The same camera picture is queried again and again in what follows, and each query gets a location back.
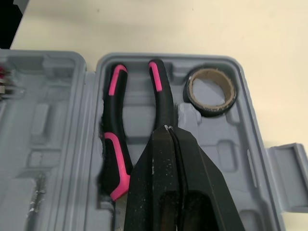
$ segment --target black object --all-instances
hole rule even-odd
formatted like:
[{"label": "black object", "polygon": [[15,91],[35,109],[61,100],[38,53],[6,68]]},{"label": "black object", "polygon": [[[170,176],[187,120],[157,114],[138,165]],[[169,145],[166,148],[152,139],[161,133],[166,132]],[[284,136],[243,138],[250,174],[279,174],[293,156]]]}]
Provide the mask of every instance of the black object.
[{"label": "black object", "polygon": [[[165,65],[161,60],[149,62],[156,102],[154,128],[174,125],[174,105]],[[124,65],[112,68],[108,92],[104,97],[102,118],[105,138],[105,162],[99,176],[101,189],[115,201],[128,191],[132,171],[123,130],[122,110],[128,72]]]},{"label": "black object", "polygon": [[222,173],[191,133],[155,130],[131,173],[125,231],[244,231]]},{"label": "black object", "polygon": [[[225,95],[225,102],[221,105],[208,105],[199,102],[192,91],[193,82],[196,79],[210,80],[220,86]],[[192,103],[204,117],[218,116],[226,112],[234,104],[236,95],[236,87],[232,80],[225,73],[212,68],[197,68],[193,70],[188,76],[183,92],[184,101]]]},{"label": "black object", "polygon": [[0,2],[0,48],[9,49],[23,14],[13,0]]}]

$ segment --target black rubber grip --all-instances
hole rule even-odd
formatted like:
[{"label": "black rubber grip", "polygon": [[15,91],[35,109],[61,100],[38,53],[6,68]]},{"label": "black rubber grip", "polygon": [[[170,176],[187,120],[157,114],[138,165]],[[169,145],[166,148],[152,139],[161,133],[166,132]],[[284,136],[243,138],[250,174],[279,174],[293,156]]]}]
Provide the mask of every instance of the black rubber grip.
[{"label": "black rubber grip", "polygon": [[118,155],[123,155],[125,164],[124,175],[130,175],[133,169],[126,145],[122,120],[123,100],[128,73],[123,65],[118,64],[112,68],[111,74],[108,92],[104,98],[102,119],[106,149],[101,185],[108,194],[111,194],[121,182],[120,178],[123,168],[119,168],[118,163],[119,161],[121,163],[121,158],[119,159]]},{"label": "black rubber grip", "polygon": [[160,59],[151,60],[149,62],[149,72],[156,102],[154,129],[164,125],[174,126],[174,104],[164,62]]}]

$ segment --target pliers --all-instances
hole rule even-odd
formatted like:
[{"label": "pliers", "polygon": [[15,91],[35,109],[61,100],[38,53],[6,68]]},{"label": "pliers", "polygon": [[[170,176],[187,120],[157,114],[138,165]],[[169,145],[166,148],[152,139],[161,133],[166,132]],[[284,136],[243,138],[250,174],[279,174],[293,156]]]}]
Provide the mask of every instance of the pliers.
[{"label": "pliers", "polygon": [[224,177],[190,132],[156,129],[131,173],[125,231],[244,231]]},{"label": "pliers", "polygon": [[[154,129],[164,125],[173,126],[175,122],[174,104],[163,61],[151,60],[149,73],[156,103]],[[102,130],[105,151],[99,185],[101,190],[109,194],[114,201],[128,191],[130,174],[133,170],[122,121],[127,79],[127,68],[123,64],[115,64],[111,71],[109,88],[104,97]]]}]

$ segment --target white countertop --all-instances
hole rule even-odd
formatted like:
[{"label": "white countertop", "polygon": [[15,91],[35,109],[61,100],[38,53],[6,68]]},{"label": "white countertop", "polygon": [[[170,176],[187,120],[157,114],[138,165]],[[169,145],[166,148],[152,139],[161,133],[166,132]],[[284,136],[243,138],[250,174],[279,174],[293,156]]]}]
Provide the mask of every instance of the white countertop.
[{"label": "white countertop", "polygon": [[[221,54],[244,68],[265,146],[308,151],[308,1],[31,0],[12,49]],[[308,214],[284,214],[288,231]]]}]

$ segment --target gray plastic tool case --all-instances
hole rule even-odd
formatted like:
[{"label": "gray plastic tool case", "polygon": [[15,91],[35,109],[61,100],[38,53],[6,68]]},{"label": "gray plastic tool case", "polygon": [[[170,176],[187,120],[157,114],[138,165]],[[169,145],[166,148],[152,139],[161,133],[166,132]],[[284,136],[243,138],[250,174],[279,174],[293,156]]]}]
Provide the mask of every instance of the gray plastic tool case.
[{"label": "gray plastic tool case", "polygon": [[[123,123],[135,164],[154,123],[147,65],[154,57],[166,64],[179,125],[222,171],[245,229],[283,231],[282,211],[308,212],[305,151],[299,144],[264,148],[243,70],[233,59],[110,54],[94,73],[74,52],[1,50],[0,66],[11,70],[15,87],[0,101],[0,231],[112,230],[123,211],[100,202],[96,186],[103,89],[111,64],[123,62],[129,73]],[[236,84],[236,103],[222,116],[200,117],[181,104],[186,76],[200,65],[218,68]],[[203,92],[211,98],[210,90]]]}]

